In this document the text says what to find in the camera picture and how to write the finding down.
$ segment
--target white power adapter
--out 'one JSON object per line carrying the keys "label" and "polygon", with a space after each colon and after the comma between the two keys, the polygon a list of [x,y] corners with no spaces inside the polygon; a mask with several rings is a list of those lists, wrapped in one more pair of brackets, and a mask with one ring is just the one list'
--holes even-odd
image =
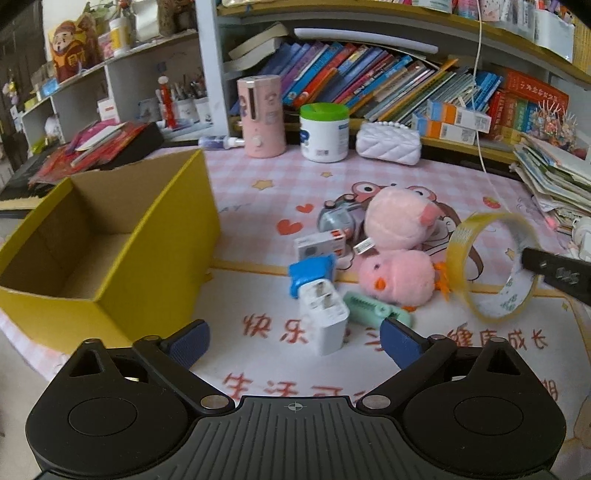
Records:
{"label": "white power adapter", "polygon": [[349,308],[324,278],[302,285],[298,291],[302,327],[317,355],[336,352],[343,346]]}

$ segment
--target cartoon figure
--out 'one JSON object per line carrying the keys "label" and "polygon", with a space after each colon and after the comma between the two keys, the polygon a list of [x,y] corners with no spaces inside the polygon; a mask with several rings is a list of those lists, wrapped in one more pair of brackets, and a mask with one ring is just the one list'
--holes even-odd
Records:
{"label": "cartoon figure", "polygon": [[78,30],[74,22],[67,21],[57,27],[53,34],[51,49],[60,83],[76,75],[80,65],[87,65],[84,44],[75,36],[81,33],[83,31]]}

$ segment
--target pink cylindrical container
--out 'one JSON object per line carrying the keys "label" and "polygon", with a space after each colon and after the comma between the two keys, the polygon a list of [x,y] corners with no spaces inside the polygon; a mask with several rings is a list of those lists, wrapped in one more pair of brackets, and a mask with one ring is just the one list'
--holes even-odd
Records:
{"label": "pink cylindrical container", "polygon": [[246,154],[255,158],[281,155],[286,149],[281,77],[258,75],[238,80],[238,99]]}

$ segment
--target white container with green lid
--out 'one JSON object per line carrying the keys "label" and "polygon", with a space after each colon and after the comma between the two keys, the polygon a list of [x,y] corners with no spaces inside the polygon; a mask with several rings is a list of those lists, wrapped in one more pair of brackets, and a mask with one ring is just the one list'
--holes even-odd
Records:
{"label": "white container with green lid", "polygon": [[300,108],[300,144],[305,158],[320,163],[343,160],[349,152],[349,109],[336,103]]}

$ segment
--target plush toy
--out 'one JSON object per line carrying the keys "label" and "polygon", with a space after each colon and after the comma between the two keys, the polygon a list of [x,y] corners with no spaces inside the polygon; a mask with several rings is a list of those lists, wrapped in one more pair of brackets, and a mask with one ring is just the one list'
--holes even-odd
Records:
{"label": "plush toy", "polygon": [[395,250],[366,258],[359,269],[363,292],[412,312],[429,301],[434,290],[449,293],[444,264],[433,265],[420,250]]}
{"label": "plush toy", "polygon": [[434,232],[443,212],[420,193],[399,187],[382,189],[365,214],[365,233],[380,253],[411,249]]}

